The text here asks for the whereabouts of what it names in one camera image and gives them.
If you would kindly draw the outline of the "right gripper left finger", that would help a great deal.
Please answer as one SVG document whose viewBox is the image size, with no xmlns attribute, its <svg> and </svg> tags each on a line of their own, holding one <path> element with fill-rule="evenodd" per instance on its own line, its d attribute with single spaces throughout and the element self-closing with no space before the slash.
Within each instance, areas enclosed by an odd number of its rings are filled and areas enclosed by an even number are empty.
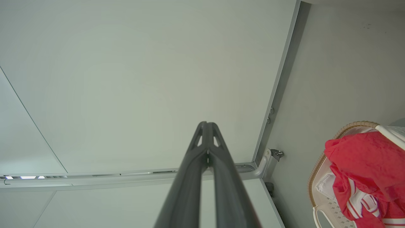
<svg viewBox="0 0 405 228">
<path fill-rule="evenodd" d="M 208 123 L 199 123 L 155 222 L 155 228 L 199 227 L 202 174 L 208 168 L 207 133 Z"/>
</svg>

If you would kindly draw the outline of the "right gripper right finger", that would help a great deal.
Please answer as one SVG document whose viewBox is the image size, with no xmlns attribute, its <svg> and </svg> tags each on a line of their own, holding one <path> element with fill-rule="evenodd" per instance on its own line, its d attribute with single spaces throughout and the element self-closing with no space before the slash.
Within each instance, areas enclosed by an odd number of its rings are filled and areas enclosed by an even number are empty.
<svg viewBox="0 0 405 228">
<path fill-rule="evenodd" d="M 217 124 L 207 124 L 208 162 L 214 173 L 217 228 L 261 228 Z"/>
</svg>

